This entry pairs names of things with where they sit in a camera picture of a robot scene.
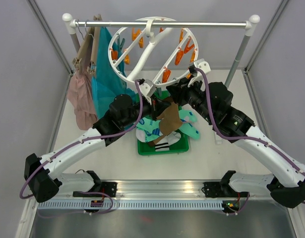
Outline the brown sock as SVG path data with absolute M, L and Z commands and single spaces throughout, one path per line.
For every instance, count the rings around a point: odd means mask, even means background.
M 172 97 L 167 97 L 163 99 L 162 102 L 168 102 L 171 104 L 165 110 L 163 110 L 159 116 L 156 117 L 156 120 L 160 120 L 159 129 L 162 135 L 149 142 L 148 145 L 150 147 L 155 146 L 173 131 L 179 129 L 183 124 L 179 116 L 178 105 L 173 101 Z

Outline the mint green patterned sock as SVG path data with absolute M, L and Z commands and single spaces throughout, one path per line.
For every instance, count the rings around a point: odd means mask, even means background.
M 147 143 L 159 138 L 163 135 L 160 130 L 159 123 L 160 120 L 142 118 L 136 125 L 136 138 L 143 143 Z

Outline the white round clip hanger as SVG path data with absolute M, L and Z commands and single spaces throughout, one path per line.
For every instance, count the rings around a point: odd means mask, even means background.
M 170 86 L 177 83 L 179 79 L 189 76 L 189 70 L 186 70 L 180 76 L 172 77 L 170 75 L 168 81 L 166 83 L 162 83 L 163 72 L 165 69 L 170 70 L 171 63 L 178 66 L 182 62 L 184 56 L 188 54 L 191 54 L 190 62 L 198 59 L 199 46 L 192 31 L 182 23 L 167 17 L 145 17 L 136 20 L 136 22 L 142 23 L 143 25 L 137 30 L 135 28 L 131 30 L 131 43 L 123 50 L 122 53 L 119 54 L 113 48 L 113 44 L 116 42 L 117 38 L 128 29 L 128 27 L 120 28 L 113 35 L 109 43 L 109 62 L 117 76 L 125 82 L 133 82 L 143 70 L 149 57 L 156 51 L 157 45 L 160 44 L 166 37 L 170 36 L 175 28 L 180 30 L 179 41 L 177 44 L 175 44 L 174 50 L 169 54 L 167 59 L 162 61 L 163 64 L 161 65 L 161 68 L 158 70 L 156 76 L 151 79 L 151 81 L 156 85 L 157 88 L 159 88 Z M 119 66 L 122 63 L 129 63 L 130 53 L 136 46 L 141 48 L 143 52 L 133 67 L 133 70 L 128 75 L 124 75 L 119 69 Z

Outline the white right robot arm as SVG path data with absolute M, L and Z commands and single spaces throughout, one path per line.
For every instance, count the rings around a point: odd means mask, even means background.
M 226 196 L 236 192 L 270 196 L 287 208 L 305 203 L 305 165 L 276 146 L 246 114 L 233 108 L 233 94 L 222 82 L 209 83 L 204 91 L 201 82 L 188 83 L 183 78 L 167 87 L 174 102 L 189 104 L 221 138 L 250 153 L 270 171 L 267 175 L 227 171 L 220 180 L 220 191 Z

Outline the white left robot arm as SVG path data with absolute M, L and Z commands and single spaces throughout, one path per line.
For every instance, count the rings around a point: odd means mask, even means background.
M 33 153 L 26 158 L 25 186 L 31 190 L 31 196 L 39 203 L 63 194 L 98 196 L 102 182 L 94 171 L 66 174 L 65 170 L 88 154 L 117 141 L 137 120 L 147 116 L 155 119 L 169 105 L 155 96 L 151 103 L 143 98 L 134 103 L 126 94 L 116 96 L 104 116 L 78 139 L 41 157 Z

